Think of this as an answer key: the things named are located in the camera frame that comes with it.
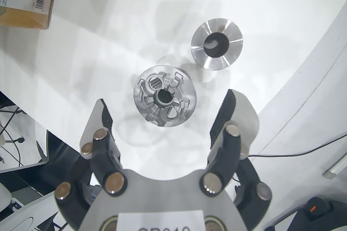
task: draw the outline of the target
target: black cable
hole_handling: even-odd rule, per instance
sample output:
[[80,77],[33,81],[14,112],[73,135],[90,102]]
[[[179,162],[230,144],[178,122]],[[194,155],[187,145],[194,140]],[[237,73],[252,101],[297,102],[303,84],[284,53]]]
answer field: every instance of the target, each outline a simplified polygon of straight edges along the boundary
[[10,154],[10,156],[11,157],[13,157],[18,163],[20,163],[20,161],[18,160],[18,159],[16,159],[15,157],[14,157],[14,155],[13,154],[11,154],[7,149],[5,149],[4,147],[2,147],[7,153],[9,153]]
[[323,145],[321,145],[321,146],[319,146],[319,147],[317,147],[317,148],[314,148],[314,149],[312,149],[312,150],[310,150],[310,151],[308,151],[308,152],[304,152],[304,153],[299,153],[299,154],[284,154],[284,155],[264,155],[264,154],[255,154],[255,155],[253,155],[253,154],[252,154],[252,155],[249,155],[248,157],[249,157],[249,158],[291,158],[291,157],[298,157],[298,156],[301,156],[301,155],[313,153],[313,152],[315,152],[316,150],[318,150],[318,149],[320,149],[320,148],[324,148],[324,147],[326,147],[327,145],[332,144],[332,143],[334,143],[334,142],[336,142],[336,141],[338,141],[338,140],[340,140],[340,139],[342,139],[342,138],[344,138],[344,137],[347,137],[347,134],[345,134],[345,135],[343,135],[343,136],[341,136],[341,137],[338,137],[337,139],[334,139],[334,140],[332,140],[332,141],[330,141],[330,142],[327,142],[327,143],[325,143],[325,144],[323,144]]
[[69,224],[66,222],[60,229],[59,229],[59,231],[62,231],[62,230],[64,230],[65,229],[65,227],[66,226],[68,226]]
[[6,111],[6,110],[1,110],[1,109],[0,109],[0,112],[2,112],[2,113],[15,113],[15,114],[24,113],[22,110],[14,112],[14,111]]
[[[6,125],[3,127],[2,125],[0,125],[2,127],[2,131],[0,132],[0,135],[6,131],[6,128],[8,126],[8,124],[11,122],[11,120],[13,119],[13,117],[15,116],[16,112],[18,111],[19,107],[16,108],[16,110],[13,112],[13,114],[11,115],[10,119],[7,121]],[[8,134],[8,136],[10,137],[10,139],[13,141],[11,135],[6,131],[6,133]],[[18,152],[18,157],[19,157],[19,165],[18,167],[21,166],[21,153],[20,153],[20,150],[18,149],[17,145],[15,142],[13,142],[13,144],[15,145],[16,149],[17,149],[17,152]]]

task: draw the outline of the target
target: black device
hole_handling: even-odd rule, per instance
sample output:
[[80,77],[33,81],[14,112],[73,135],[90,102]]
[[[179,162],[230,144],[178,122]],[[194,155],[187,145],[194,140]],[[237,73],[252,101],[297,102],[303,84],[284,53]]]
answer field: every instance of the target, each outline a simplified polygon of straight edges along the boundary
[[313,197],[302,207],[288,216],[281,218],[265,231],[284,230],[283,222],[287,220],[286,231],[332,231],[346,226],[347,204],[330,199]]

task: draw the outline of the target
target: machined metal part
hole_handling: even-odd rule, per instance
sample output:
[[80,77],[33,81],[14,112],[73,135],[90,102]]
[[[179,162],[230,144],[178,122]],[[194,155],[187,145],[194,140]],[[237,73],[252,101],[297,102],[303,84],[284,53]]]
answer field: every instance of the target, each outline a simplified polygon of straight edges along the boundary
[[218,193],[222,189],[222,183],[219,177],[213,173],[207,173],[203,178],[203,185],[207,192]]
[[272,198],[272,192],[270,187],[268,187],[265,183],[258,183],[256,187],[257,195],[262,200],[270,200]]
[[71,191],[71,184],[68,182],[64,182],[58,185],[56,188],[56,191],[54,192],[54,196],[58,200],[63,200],[65,199]]
[[101,140],[101,139],[103,139],[104,137],[106,137],[106,135],[107,135],[107,131],[106,131],[105,129],[101,128],[101,129],[97,129],[97,130],[95,131],[95,133],[94,133],[94,135],[93,135],[93,138],[94,138],[95,140]]
[[203,210],[218,218],[225,230],[246,231],[246,226],[226,191],[217,197],[204,195],[198,187],[204,170],[175,180],[151,180],[132,170],[123,170],[128,179],[127,190],[119,197],[101,191],[90,206],[80,230],[99,230],[105,221],[119,213],[156,213],[181,210]]
[[160,127],[173,127],[192,115],[196,106],[196,92],[184,70],[154,66],[137,79],[134,101],[146,121]]
[[226,126],[225,129],[226,129],[227,133],[233,137],[239,137],[240,136],[239,128],[235,125],[228,125],[228,126]]
[[114,194],[122,189],[124,185],[124,176],[121,173],[113,173],[109,175],[105,182],[105,190]]
[[222,70],[238,59],[242,46],[242,33],[236,24],[225,18],[213,18],[194,33],[191,52],[201,67]]
[[93,147],[93,143],[85,143],[83,147],[81,148],[81,153],[83,153],[84,155],[91,154],[92,147]]
[[112,216],[103,222],[100,231],[116,231],[118,216]]
[[227,231],[223,222],[213,216],[205,217],[206,231]]

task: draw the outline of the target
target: screw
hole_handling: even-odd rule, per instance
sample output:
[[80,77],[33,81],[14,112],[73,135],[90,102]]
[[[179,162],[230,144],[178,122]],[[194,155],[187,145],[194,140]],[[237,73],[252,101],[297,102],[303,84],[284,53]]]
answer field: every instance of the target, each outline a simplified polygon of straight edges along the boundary
[[107,136],[107,131],[104,128],[98,129],[95,131],[93,138],[95,140],[100,140],[103,139],[104,137]]
[[271,189],[265,183],[258,183],[256,187],[256,191],[257,191],[257,195],[262,200],[268,201],[272,197]]
[[88,155],[92,153],[92,145],[93,143],[86,143],[83,145],[83,147],[81,148],[81,153],[84,155]]
[[59,184],[56,191],[54,192],[54,195],[56,199],[63,200],[70,194],[70,191],[71,191],[71,184],[68,182],[64,182]]
[[219,177],[213,173],[205,174],[202,183],[206,191],[212,194],[218,193],[222,189],[222,183]]
[[122,189],[124,185],[124,176],[121,173],[109,175],[105,183],[105,189],[108,193],[114,194]]
[[227,133],[233,137],[239,137],[240,136],[239,128],[235,125],[228,125],[225,129],[226,129]]

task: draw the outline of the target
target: metal gear part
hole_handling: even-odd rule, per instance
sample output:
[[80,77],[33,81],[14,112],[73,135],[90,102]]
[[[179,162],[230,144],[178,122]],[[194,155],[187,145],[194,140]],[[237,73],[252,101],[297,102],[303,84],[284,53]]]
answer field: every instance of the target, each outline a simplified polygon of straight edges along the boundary
[[134,87],[136,108],[146,121],[159,127],[174,127],[192,115],[196,92],[188,74],[171,66],[144,71]]

